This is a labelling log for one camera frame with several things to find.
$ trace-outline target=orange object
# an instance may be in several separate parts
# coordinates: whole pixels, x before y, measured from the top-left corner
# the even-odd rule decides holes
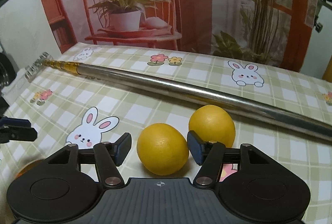
[[[331,57],[331,59],[329,61],[329,64],[327,65],[327,68],[326,68],[326,70],[324,72],[324,75],[323,75],[322,79],[326,80],[328,82],[332,82],[332,57]],[[331,92],[329,92],[328,95],[329,95],[329,97],[332,98],[332,93]]]
[[[206,105],[190,117],[189,130],[193,130],[205,142],[217,141],[232,147],[235,140],[235,125],[230,115],[215,105]]]
[[[28,170],[31,170],[33,167],[37,166],[42,161],[43,161],[43,159],[39,159],[39,160],[35,160],[35,161],[29,163],[16,175],[15,179],[20,177],[21,175],[25,174]]]
[[[155,123],[143,129],[137,139],[136,150],[144,167],[162,176],[180,170],[189,156],[185,138],[164,123]]]

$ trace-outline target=pink flower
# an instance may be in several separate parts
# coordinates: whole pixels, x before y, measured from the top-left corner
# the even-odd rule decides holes
[[[40,95],[40,100],[47,100],[49,98],[50,95],[52,95],[52,91],[47,89],[46,91],[42,92]]]
[[[224,181],[226,177],[228,177],[231,174],[236,173],[236,172],[237,172],[237,170],[233,169],[233,164],[224,164],[222,167],[222,172],[221,172],[219,182]]]
[[[158,62],[164,62],[165,59],[167,59],[167,58],[168,58],[168,56],[166,56],[164,54],[152,55],[150,61],[151,62],[156,62],[156,61],[158,61]]]

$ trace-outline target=checkered tablecloth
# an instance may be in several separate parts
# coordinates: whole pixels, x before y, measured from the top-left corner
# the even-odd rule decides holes
[[[151,56],[164,54],[168,58],[181,58],[181,64],[148,65]],[[191,83],[233,95],[257,100],[332,124],[332,106],[324,96],[332,91],[332,84],[299,73],[258,65],[257,73],[264,79],[263,87],[239,86],[232,79],[233,69],[228,59],[180,51],[144,49],[137,47],[87,45],[78,43],[60,60],[84,62],[123,70],[155,75],[171,80]],[[243,67],[247,62],[238,61]],[[37,104],[31,103],[35,93],[50,89],[52,95]],[[6,112],[8,117],[30,120],[38,131],[35,142],[14,142],[0,147],[0,197],[4,202],[6,190],[19,170],[27,163],[45,158],[65,145],[66,137],[81,123],[90,107],[97,107],[98,118],[117,116],[119,124],[102,134],[103,141],[114,141],[124,132],[133,138],[132,149],[119,167],[125,181],[129,177],[152,177],[140,163],[136,141],[143,128],[162,122],[178,129],[185,137],[188,121],[197,105],[187,102],[169,102],[163,96],[140,94],[128,87],[114,87],[112,83],[74,76],[46,68]],[[332,222],[332,146],[308,140],[300,134],[263,123],[232,116],[236,126],[233,147],[250,143],[276,159],[297,174],[311,190],[311,202],[303,218],[307,224]],[[96,178],[94,167],[82,170]],[[199,170],[190,156],[184,169],[173,176],[186,176],[191,180]]]

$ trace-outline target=vase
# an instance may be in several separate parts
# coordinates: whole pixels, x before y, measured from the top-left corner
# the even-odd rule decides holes
[[[118,32],[128,32],[128,31],[138,31],[139,21],[141,19],[141,11],[136,10],[127,13],[117,13],[110,14],[110,19],[112,21],[115,31]]]

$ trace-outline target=white bunny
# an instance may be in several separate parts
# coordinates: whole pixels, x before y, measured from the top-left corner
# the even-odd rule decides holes
[[[263,86],[264,80],[256,72],[256,70],[258,70],[258,66],[248,64],[245,68],[243,68],[241,64],[234,61],[228,61],[228,64],[232,69],[234,69],[232,79],[237,85],[246,86],[247,84],[253,84],[256,87]]]
[[[94,51],[98,51],[99,49],[101,49],[101,47],[96,47],[94,49],[92,49],[91,47],[87,47],[87,48],[83,49],[82,51],[80,51],[79,54],[74,57],[74,61],[79,60],[79,59],[81,59],[81,60],[86,59],[89,56],[91,56],[91,54],[93,54]]]
[[[95,124],[98,116],[98,109],[91,107],[82,118],[81,125],[69,133],[66,139],[67,144],[78,144],[79,149],[89,149],[102,141],[102,133],[110,131],[119,123],[115,116],[104,118]]]

